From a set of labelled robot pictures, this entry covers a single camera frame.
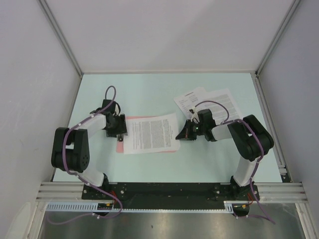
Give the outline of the pink clipboard folder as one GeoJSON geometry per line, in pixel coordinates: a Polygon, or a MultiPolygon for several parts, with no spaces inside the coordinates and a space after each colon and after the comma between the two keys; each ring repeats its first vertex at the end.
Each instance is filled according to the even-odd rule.
{"type": "MultiPolygon", "coordinates": [[[[144,118],[153,118],[153,116],[127,116],[126,120],[132,120],[132,119],[144,119],[144,118]]],[[[122,141],[117,142],[117,148],[116,148],[117,153],[124,153],[124,143],[122,141]]],[[[173,151],[161,151],[161,153],[175,153],[176,150],[173,151]]]]}

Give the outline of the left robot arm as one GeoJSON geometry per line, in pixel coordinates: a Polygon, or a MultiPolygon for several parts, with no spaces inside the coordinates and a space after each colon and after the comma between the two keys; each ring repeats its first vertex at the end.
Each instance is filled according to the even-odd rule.
{"type": "Polygon", "coordinates": [[[59,127],[54,135],[51,165],[84,179],[99,199],[109,196],[110,186],[107,175],[90,166],[89,138],[104,130],[106,137],[123,142],[127,126],[126,117],[120,112],[117,102],[104,99],[100,108],[90,112],[89,120],[79,123],[73,130],[59,127]]]}

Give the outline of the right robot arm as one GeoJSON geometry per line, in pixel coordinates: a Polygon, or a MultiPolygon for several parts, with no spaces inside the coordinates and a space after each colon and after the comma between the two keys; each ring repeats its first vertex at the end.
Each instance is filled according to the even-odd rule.
{"type": "Polygon", "coordinates": [[[236,172],[230,184],[215,185],[215,200],[248,200],[258,194],[254,177],[263,157],[274,147],[274,140],[254,115],[217,125],[211,110],[204,109],[194,119],[188,119],[176,140],[196,140],[204,136],[206,141],[232,139],[240,154],[236,172]]]}

